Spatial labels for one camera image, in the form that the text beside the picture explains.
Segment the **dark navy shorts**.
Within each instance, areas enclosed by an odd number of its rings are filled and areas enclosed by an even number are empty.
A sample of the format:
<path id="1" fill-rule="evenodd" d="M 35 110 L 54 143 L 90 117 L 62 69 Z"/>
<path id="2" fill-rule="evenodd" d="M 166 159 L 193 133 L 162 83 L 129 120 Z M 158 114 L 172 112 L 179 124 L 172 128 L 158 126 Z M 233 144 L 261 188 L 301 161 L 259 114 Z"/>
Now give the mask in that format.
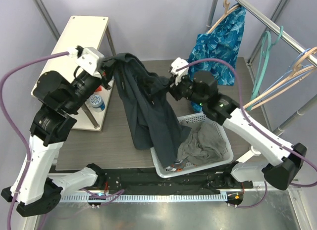
<path id="1" fill-rule="evenodd" d="M 102 68 L 114 77 L 135 148 L 154 147 L 162 166 L 171 166 L 191 129 L 179 123 L 166 99 L 168 78 L 149 72 L 129 53 L 106 58 Z"/>

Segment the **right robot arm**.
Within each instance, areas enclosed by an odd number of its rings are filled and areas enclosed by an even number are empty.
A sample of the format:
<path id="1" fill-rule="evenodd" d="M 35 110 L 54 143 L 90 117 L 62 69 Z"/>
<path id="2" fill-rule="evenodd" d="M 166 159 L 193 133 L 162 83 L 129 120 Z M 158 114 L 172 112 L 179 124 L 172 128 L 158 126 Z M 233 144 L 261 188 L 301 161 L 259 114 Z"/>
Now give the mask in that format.
<path id="1" fill-rule="evenodd" d="M 207 118 L 238 134 L 267 159 L 256 166 L 237 161 L 223 176 L 226 186 L 234 188 L 245 181 L 267 181 L 279 190 L 289 187 L 303 165 L 300 156 L 305 156 L 307 152 L 303 144 L 281 139 L 245 114 L 236 101 L 219 93 L 217 82 L 210 72 L 200 71 L 194 80 L 189 78 L 185 69 L 172 72 L 169 92 L 176 100 L 184 97 L 201 102 Z"/>

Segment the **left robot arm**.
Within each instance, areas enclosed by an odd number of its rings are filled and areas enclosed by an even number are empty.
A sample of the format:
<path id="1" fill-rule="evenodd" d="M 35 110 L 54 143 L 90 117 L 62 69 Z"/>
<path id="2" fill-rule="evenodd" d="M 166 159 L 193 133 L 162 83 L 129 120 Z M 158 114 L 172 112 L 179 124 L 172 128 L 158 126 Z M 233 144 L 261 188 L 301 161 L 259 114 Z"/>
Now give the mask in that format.
<path id="1" fill-rule="evenodd" d="M 105 186 L 106 174 L 94 163 L 56 180 L 48 173 L 77 122 L 73 115 L 99 86 L 109 90 L 111 79 L 102 69 L 93 75 L 83 70 L 72 83 L 57 71 L 39 77 L 33 95 L 42 106 L 30 127 L 26 157 L 14 185 L 1 191 L 7 202 L 18 202 L 16 211 L 22 217 L 47 214 L 63 197 L 85 187 L 99 190 Z"/>

